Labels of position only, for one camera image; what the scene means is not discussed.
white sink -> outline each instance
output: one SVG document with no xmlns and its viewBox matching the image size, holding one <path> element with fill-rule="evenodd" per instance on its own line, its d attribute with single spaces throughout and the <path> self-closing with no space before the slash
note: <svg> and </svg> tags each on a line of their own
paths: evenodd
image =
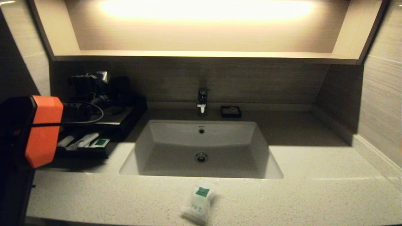
<svg viewBox="0 0 402 226">
<path fill-rule="evenodd" d="M 120 173 L 283 178 L 258 125 L 238 121 L 150 120 Z"/>
</svg>

countertop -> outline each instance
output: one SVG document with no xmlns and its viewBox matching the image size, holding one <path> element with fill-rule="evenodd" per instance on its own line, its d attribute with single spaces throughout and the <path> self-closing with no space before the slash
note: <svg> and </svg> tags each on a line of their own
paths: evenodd
<svg viewBox="0 0 402 226">
<path fill-rule="evenodd" d="M 199 178 L 119 174 L 149 119 L 201 118 L 189 110 L 148 110 L 109 159 L 55 160 L 40 168 L 27 216 L 193 225 L 180 217 L 179 209 Z M 209 111 L 202 120 L 228 119 Z M 402 224 L 400 190 L 309 112 L 244 111 L 241 120 L 257 122 L 284 178 L 208 178 L 218 185 L 208 225 Z"/>
</svg>

plastic packet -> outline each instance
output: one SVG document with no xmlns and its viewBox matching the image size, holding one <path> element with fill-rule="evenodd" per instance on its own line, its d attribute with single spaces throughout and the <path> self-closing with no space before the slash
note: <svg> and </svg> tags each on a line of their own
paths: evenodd
<svg viewBox="0 0 402 226">
<path fill-rule="evenodd" d="M 199 224 L 205 224 L 208 220 L 211 201 L 216 193 L 216 185 L 207 180 L 197 181 L 190 197 L 180 207 L 183 217 Z"/>
</svg>

orange case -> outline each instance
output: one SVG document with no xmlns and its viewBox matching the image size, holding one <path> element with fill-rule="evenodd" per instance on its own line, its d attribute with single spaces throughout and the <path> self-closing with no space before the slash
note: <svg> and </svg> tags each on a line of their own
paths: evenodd
<svg viewBox="0 0 402 226">
<path fill-rule="evenodd" d="M 63 104 L 57 97 L 32 96 L 37 104 L 33 124 L 59 123 Z M 25 157 L 33 168 L 38 168 L 54 158 L 60 126 L 32 127 Z"/>
</svg>

shelf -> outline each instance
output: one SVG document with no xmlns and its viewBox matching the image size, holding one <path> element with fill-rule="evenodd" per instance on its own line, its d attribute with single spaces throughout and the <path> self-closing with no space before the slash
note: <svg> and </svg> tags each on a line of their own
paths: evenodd
<svg viewBox="0 0 402 226">
<path fill-rule="evenodd" d="M 53 60 L 221 57 L 325 64 L 361 64 L 387 2 L 250 0 L 246 4 L 246 0 L 216 0 L 217 9 L 204 18 L 185 8 L 185 1 L 171 0 L 171 4 L 181 1 L 187 10 L 181 15 L 185 20 L 175 15 L 179 11 L 174 7 L 172 15 L 161 11 L 168 4 L 147 6 L 144 0 L 30 1 Z M 219 9 L 216 3 L 220 1 L 232 4 Z M 122 3 L 130 3 L 127 10 L 117 7 Z M 275 13 L 268 7 L 273 3 L 288 14 Z M 244 10 L 239 18 L 227 13 L 236 10 L 237 14 Z M 255 12 L 246 17 L 250 10 Z"/>
</svg>

